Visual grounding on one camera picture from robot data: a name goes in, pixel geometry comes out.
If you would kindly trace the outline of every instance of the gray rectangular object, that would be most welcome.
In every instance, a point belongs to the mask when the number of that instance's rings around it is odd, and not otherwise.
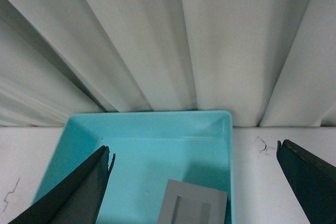
[[[227,192],[169,179],[157,224],[223,224]]]

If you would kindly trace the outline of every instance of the plastic tray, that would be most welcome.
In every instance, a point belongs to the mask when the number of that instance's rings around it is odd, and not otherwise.
[[[101,145],[109,146],[116,159],[97,223],[156,223],[168,179],[227,191],[225,223],[235,223],[229,112],[73,115],[35,201]]]

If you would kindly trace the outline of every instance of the white table surface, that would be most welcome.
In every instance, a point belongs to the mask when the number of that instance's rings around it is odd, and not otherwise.
[[[30,206],[61,133],[62,128],[0,128],[0,223]],[[284,139],[336,166],[336,127],[235,128],[237,224],[309,223],[276,159],[277,141]]]

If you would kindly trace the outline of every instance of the crack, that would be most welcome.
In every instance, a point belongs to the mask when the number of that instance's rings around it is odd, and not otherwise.
[[[16,187],[17,187],[17,184],[19,184],[19,181],[20,181],[20,177],[19,177],[19,179],[17,180],[14,189],[13,189],[12,191],[9,191],[9,192],[7,193],[7,195],[6,195],[6,197],[4,198],[4,202],[6,203],[6,205],[5,205],[5,208],[4,208],[3,212],[6,211],[6,208],[7,208],[8,204],[9,204],[9,201],[7,200],[8,195],[13,194],[13,193],[15,192],[15,189],[16,189]]]

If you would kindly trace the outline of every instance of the white curtain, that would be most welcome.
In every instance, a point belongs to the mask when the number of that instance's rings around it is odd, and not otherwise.
[[[0,125],[194,109],[336,125],[336,0],[0,4]]]

